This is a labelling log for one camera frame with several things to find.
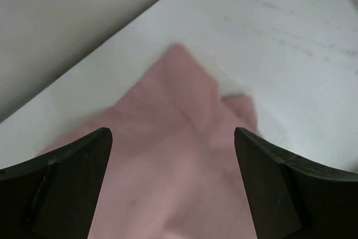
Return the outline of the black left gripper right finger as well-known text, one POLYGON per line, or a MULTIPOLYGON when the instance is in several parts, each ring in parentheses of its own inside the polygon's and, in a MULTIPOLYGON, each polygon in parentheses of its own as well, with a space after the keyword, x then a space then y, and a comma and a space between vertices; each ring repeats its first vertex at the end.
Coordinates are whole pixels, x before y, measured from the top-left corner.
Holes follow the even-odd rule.
POLYGON ((289 152, 245 128, 234 145, 258 238, 357 238, 357 174, 289 152))

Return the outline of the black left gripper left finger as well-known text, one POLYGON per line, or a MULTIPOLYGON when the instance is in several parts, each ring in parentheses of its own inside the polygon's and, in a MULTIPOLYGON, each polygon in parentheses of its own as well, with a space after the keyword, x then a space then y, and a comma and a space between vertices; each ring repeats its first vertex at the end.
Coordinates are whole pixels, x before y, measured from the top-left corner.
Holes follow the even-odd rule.
POLYGON ((99 128, 1 169, 1 238, 87 238, 111 147, 99 128))

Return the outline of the pink trousers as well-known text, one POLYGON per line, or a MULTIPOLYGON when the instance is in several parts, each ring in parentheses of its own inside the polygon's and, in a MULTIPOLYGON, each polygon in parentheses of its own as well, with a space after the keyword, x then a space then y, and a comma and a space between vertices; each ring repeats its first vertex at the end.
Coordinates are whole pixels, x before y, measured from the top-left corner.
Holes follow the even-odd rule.
POLYGON ((53 144, 96 130, 113 145, 90 238, 255 238, 234 131, 257 132, 251 97, 174 45, 113 107, 53 144))

